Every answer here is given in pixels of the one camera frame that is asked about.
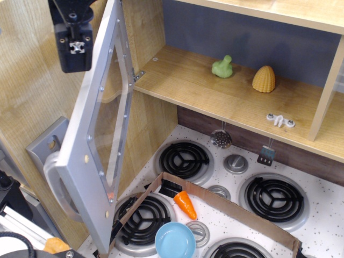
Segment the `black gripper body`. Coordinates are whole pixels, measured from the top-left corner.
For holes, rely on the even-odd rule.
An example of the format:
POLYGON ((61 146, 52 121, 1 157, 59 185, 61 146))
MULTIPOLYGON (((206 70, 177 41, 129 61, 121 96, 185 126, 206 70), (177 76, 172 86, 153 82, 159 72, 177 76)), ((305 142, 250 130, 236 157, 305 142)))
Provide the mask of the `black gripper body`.
POLYGON ((91 5, 95 0, 48 0, 53 25, 80 25, 94 18, 91 5))

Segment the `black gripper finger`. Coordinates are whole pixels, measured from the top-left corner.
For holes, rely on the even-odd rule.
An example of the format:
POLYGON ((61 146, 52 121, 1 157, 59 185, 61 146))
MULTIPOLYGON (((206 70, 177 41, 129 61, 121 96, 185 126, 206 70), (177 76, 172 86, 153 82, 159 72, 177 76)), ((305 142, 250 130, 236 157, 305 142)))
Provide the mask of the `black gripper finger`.
POLYGON ((92 66, 93 31, 90 23, 82 24, 78 39, 63 23, 55 25, 55 38, 61 69, 64 73, 89 71, 92 66))

